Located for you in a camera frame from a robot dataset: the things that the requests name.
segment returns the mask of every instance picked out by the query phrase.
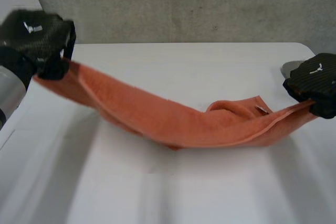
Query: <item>towel fold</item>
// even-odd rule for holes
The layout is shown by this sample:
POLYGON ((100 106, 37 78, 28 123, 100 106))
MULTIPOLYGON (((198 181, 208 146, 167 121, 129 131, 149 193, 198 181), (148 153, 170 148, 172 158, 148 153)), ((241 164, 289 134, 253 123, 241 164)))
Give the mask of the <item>towel fold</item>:
POLYGON ((313 101, 272 112, 261 97, 217 101, 200 112, 74 61, 62 80, 35 80, 62 97, 97 109, 124 130, 174 150, 268 146, 316 118, 309 113, 313 101))

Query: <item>white table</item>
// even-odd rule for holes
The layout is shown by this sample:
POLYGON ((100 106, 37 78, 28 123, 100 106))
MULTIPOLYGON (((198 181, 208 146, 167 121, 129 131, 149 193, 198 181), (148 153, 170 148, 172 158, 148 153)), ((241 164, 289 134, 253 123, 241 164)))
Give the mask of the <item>white table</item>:
MULTIPOLYGON (((73 58, 199 110, 261 95, 275 111, 295 104, 280 66, 312 56, 295 43, 216 43, 77 45, 73 58)), ((269 148, 173 152, 32 83, 7 139, 1 224, 336 222, 335 120, 269 148)))

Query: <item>concrete wall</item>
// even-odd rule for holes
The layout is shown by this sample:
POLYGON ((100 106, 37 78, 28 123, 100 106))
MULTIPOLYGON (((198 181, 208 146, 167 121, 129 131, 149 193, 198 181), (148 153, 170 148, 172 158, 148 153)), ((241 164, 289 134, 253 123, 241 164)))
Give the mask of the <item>concrete wall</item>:
POLYGON ((301 42, 336 52, 336 0, 40 0, 80 43, 301 42))

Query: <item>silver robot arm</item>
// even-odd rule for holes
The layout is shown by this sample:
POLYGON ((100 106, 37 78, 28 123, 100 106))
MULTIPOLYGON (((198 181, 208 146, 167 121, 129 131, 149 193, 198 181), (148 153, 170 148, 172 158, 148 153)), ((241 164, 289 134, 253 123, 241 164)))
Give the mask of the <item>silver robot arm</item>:
POLYGON ((0 129, 26 95, 31 78, 60 80, 76 40, 72 21, 16 10, 0 25, 0 129))

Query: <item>white logo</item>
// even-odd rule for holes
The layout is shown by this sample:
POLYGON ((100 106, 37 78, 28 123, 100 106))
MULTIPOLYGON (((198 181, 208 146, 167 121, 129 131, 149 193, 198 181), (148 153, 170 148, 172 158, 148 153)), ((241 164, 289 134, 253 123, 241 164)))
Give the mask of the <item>white logo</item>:
POLYGON ((320 63, 320 67, 319 67, 317 70, 315 70, 315 71, 313 71, 313 72, 310 72, 309 74, 317 73, 318 71, 322 71, 322 70, 323 70, 323 68, 322 68, 322 64, 320 63))
POLYGON ((26 22, 23 22, 23 24, 30 34, 34 31, 42 31, 42 26, 32 27, 32 26, 28 26, 26 22))

